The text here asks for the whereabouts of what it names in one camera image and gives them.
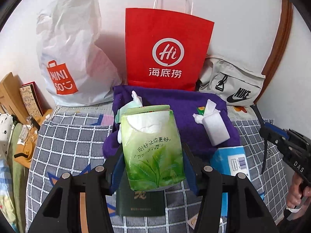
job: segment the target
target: screw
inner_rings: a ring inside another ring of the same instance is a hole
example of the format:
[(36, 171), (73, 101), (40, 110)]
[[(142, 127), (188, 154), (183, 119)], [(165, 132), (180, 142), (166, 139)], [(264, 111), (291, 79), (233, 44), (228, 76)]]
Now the screw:
[(97, 167), (95, 168), (95, 171), (96, 171), (96, 172), (102, 172), (104, 169), (105, 169), (105, 168), (104, 168), (103, 166), (97, 166)]
[(211, 166), (204, 166), (204, 171), (206, 172), (211, 172), (213, 170), (213, 168)]
[(70, 173), (69, 172), (65, 172), (62, 174), (62, 178), (63, 179), (68, 179), (70, 177)]
[(246, 178), (246, 175), (245, 175), (244, 173), (242, 173), (242, 172), (239, 172), (239, 173), (238, 173), (238, 177), (239, 177), (240, 179), (245, 179), (245, 178)]

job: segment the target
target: wooden nightstand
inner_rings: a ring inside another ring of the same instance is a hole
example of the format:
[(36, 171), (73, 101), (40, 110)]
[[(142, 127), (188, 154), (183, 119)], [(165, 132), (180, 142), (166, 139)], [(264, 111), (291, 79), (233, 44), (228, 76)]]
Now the wooden nightstand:
[[(52, 111), (53, 111), (52, 109), (47, 110), (46, 113), (45, 113), (42, 117), (35, 117), (35, 120), (36, 120), (40, 125), (42, 125), (43, 121), (45, 120), (45, 117), (46, 117), (48, 114), (51, 114)], [(33, 128), (31, 128), (30, 133), (31, 133), (31, 134), (34, 134), (36, 130), (37, 130), (37, 129), (33, 127)], [(32, 143), (32, 148), (30, 148), (30, 150), (32, 150), (32, 151), (30, 152), (31, 157), (29, 157), (29, 159), (26, 159), (25, 157), (22, 157), (22, 156), (21, 156), (21, 157), (18, 157), (18, 158), (15, 158), (15, 159), (14, 159), (16, 162), (20, 163), (21, 165), (23, 165), (23, 166), (25, 166), (25, 167), (27, 167), (27, 168), (30, 168), (30, 163), (31, 163), (31, 160), (32, 160), (33, 151), (34, 151), (35, 146), (36, 146), (36, 143), (37, 143), (37, 136), (38, 136), (38, 135), (35, 134), (34, 136), (35, 136), (35, 141)], [(27, 144), (27, 141), (26, 141), (25, 145), (18, 144), (17, 147), (16, 147), (15, 154), (24, 153), (24, 149), (25, 149), (26, 144)]]

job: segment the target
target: human hand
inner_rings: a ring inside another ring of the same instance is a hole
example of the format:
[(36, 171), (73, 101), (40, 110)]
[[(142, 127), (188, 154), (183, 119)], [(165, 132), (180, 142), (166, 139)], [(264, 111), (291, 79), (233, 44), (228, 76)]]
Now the human hand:
[(295, 173), (292, 178), (292, 184), (288, 190), (288, 195), (286, 198), (287, 207), (294, 209), (295, 206), (298, 206), (301, 203), (301, 196), (308, 197), (308, 199), (304, 202), (301, 209), (295, 214), (293, 219), (297, 219), (304, 215), (307, 210), (310, 202), (311, 202), (311, 188), (306, 187), (303, 192), (301, 192), (299, 185), (303, 182), (303, 179)]

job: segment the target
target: purple towel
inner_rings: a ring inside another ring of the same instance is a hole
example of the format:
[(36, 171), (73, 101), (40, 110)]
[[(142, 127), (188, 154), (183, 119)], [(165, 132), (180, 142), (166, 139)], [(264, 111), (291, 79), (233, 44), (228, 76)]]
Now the purple towel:
[[(212, 156), (217, 150), (211, 145), (204, 126), (194, 121), (193, 114), (197, 113), (197, 107), (206, 105), (208, 99), (216, 103), (216, 109), (220, 110), (220, 115), (227, 127), (230, 139), (219, 144), (217, 147), (240, 146), (240, 137), (237, 129), (231, 124), (228, 117), (226, 102), (215, 94), (190, 92), (175, 89), (149, 89), (134, 86), (115, 86), (114, 103), (112, 110), (114, 116), (118, 109), (133, 100), (132, 91), (142, 97), (143, 106), (150, 105), (170, 105), (174, 112), (176, 124), (180, 134), (181, 142), (188, 144), (194, 155)], [(119, 147), (117, 134), (119, 124), (114, 124), (113, 133), (108, 136), (103, 144), (103, 155), (105, 157), (114, 155)]]

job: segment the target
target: plaid blanket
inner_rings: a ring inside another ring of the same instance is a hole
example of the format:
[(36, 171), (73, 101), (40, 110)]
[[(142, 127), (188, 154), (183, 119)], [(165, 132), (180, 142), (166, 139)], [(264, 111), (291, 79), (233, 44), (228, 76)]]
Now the plaid blanket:
[[(111, 126), (97, 126), (99, 115), (82, 113), (56, 114), (42, 125), (28, 177), (26, 230), (35, 217), (53, 184), (64, 172), (82, 174), (105, 161), (102, 144), (111, 133)], [(264, 202), (274, 220), (285, 208), (287, 183), (281, 154), (269, 144), (267, 168), (262, 169), (264, 144), (259, 136), (257, 120), (233, 121), (238, 129), (247, 156), (251, 181), (258, 193), (265, 193)], [(165, 190), (165, 216), (125, 217), (115, 214), (116, 194), (106, 197), (115, 232), (192, 232), (186, 223), (199, 212), (201, 197), (190, 191), (187, 181)], [(219, 232), (225, 232), (226, 218)]]

